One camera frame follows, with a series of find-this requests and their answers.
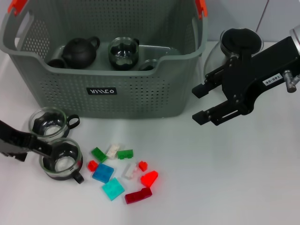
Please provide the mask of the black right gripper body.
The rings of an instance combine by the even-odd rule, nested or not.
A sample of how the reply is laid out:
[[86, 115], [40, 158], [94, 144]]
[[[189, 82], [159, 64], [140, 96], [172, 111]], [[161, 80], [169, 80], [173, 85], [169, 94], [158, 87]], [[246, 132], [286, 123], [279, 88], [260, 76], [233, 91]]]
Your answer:
[[286, 37], [246, 61], [237, 61], [224, 75], [222, 88], [227, 100], [245, 103], [242, 115], [247, 115], [262, 93], [281, 83], [287, 84], [288, 92], [295, 92], [299, 74], [300, 53], [293, 39]]

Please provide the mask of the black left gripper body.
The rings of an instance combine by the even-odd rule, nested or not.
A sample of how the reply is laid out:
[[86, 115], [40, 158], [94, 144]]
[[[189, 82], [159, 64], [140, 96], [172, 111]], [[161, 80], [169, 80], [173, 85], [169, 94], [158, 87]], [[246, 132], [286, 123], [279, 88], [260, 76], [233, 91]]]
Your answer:
[[14, 129], [0, 121], [0, 153], [24, 162], [29, 150], [31, 135]]

